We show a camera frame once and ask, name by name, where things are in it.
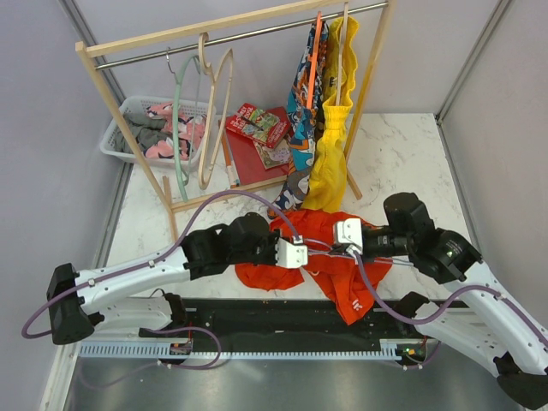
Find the blue wire hanger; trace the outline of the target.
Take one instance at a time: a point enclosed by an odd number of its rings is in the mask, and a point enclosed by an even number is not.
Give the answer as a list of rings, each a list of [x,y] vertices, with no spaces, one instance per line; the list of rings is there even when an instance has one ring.
[[[330,258],[341,258],[341,259],[354,259],[348,253],[340,253],[333,250],[319,250],[316,248],[308,248],[309,256],[326,256]],[[384,265],[403,265],[403,266],[412,266],[412,263],[405,259],[399,259],[394,257],[373,257],[365,258],[361,257],[361,261],[365,264],[384,264]]]

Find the orange shorts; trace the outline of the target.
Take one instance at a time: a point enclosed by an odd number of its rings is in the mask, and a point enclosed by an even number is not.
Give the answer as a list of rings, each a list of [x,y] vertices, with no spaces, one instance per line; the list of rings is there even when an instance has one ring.
[[[288,214],[289,221],[307,240],[317,241],[312,247],[325,250],[334,243],[334,225],[351,218],[343,211],[302,210]],[[362,319],[372,308],[374,298],[366,287],[358,265],[352,259],[315,255],[308,259],[304,271],[317,284],[325,297],[333,301],[346,325]],[[239,280],[252,289],[278,291],[292,289],[304,282],[301,269],[268,265],[240,264],[235,267]]]

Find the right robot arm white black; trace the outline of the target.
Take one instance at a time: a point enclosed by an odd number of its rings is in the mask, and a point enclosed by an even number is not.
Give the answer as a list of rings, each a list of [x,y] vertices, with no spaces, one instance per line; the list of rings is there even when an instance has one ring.
[[[464,236],[436,227],[416,194],[392,194],[384,201],[384,213],[385,226],[360,227],[356,262],[361,276],[367,276],[367,262],[404,256],[450,292],[441,305],[410,292],[390,306],[365,279],[374,300],[392,317],[394,331],[402,337],[418,331],[435,338],[485,368],[524,408],[545,407],[546,327],[496,279]]]

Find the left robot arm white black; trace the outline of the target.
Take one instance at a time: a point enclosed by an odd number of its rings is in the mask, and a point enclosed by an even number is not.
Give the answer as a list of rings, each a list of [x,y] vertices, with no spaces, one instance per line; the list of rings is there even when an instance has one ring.
[[[179,245],[119,265],[80,271],[70,263],[60,265],[46,298],[77,290],[48,308],[52,342],[65,345],[89,337],[106,320],[107,307],[148,289],[222,274],[231,265],[275,266],[286,245],[279,229],[249,212],[230,224],[194,230]]]

